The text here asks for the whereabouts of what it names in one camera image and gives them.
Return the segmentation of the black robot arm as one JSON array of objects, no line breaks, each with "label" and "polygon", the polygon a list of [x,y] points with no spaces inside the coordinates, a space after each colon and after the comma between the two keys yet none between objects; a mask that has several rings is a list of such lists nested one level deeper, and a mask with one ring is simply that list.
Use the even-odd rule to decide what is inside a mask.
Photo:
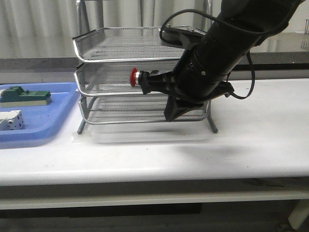
[{"label": "black robot arm", "polygon": [[159,37],[183,47],[181,59],[170,72],[132,69],[130,84],[140,85],[144,94],[167,94],[167,121],[201,108],[208,100],[234,96],[228,82],[231,71],[253,47],[282,32],[299,5],[298,0],[224,0],[204,35],[164,23]]}]

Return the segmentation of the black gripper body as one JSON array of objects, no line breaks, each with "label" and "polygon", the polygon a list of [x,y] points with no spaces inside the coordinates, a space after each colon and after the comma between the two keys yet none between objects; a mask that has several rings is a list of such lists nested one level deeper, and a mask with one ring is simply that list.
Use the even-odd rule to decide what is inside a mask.
[{"label": "black gripper body", "polygon": [[186,51],[172,72],[179,93],[168,98],[166,121],[200,108],[207,100],[232,94],[232,85],[223,79],[234,67],[235,51],[209,36]]}]

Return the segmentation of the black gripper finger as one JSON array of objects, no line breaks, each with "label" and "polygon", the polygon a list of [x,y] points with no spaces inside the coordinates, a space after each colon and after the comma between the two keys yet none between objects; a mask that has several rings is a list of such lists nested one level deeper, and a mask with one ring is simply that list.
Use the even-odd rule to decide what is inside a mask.
[{"label": "black gripper finger", "polygon": [[140,86],[147,87],[152,85],[176,84],[175,75],[172,71],[165,72],[153,70],[151,72],[140,71]]},{"label": "black gripper finger", "polygon": [[150,92],[161,92],[173,96],[176,94],[174,86],[166,83],[146,83],[141,85],[141,89],[144,95]]}]

